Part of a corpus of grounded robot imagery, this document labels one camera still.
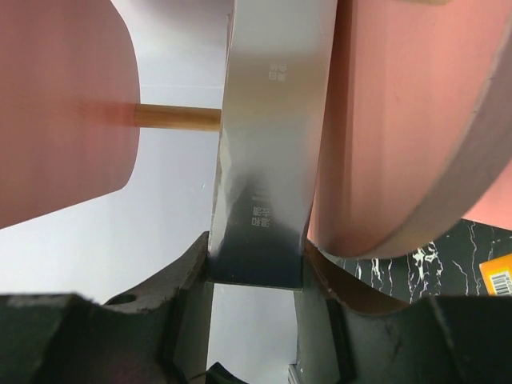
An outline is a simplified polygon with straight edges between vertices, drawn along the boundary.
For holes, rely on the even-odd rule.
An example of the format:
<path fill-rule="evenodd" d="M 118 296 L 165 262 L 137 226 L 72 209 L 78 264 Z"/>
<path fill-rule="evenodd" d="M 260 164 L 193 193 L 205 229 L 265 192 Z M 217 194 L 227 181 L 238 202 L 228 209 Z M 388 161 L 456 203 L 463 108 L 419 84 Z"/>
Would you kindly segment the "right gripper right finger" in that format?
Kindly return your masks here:
<path fill-rule="evenodd" d="M 392 298 L 314 245 L 294 296 L 301 383 L 508 383 L 511 300 Z"/>

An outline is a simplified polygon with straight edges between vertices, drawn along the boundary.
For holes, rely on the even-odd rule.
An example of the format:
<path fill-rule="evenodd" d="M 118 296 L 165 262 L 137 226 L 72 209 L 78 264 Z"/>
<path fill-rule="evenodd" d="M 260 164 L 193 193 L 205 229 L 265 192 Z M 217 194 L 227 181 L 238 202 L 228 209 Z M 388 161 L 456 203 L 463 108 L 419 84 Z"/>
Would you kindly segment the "silver grey toothpaste box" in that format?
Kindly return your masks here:
<path fill-rule="evenodd" d="M 337 8 L 234 4 L 208 244 L 214 282 L 302 286 Z"/>

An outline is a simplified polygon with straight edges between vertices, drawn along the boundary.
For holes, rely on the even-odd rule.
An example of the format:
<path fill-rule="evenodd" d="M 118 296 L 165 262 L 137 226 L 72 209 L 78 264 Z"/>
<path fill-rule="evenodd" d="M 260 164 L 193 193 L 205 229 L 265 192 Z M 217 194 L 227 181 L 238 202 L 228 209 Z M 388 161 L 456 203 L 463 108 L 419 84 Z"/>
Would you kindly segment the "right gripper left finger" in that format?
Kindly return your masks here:
<path fill-rule="evenodd" d="M 103 305 L 78 294 L 1 298 L 4 383 L 203 383 L 212 309 L 207 234 Z"/>

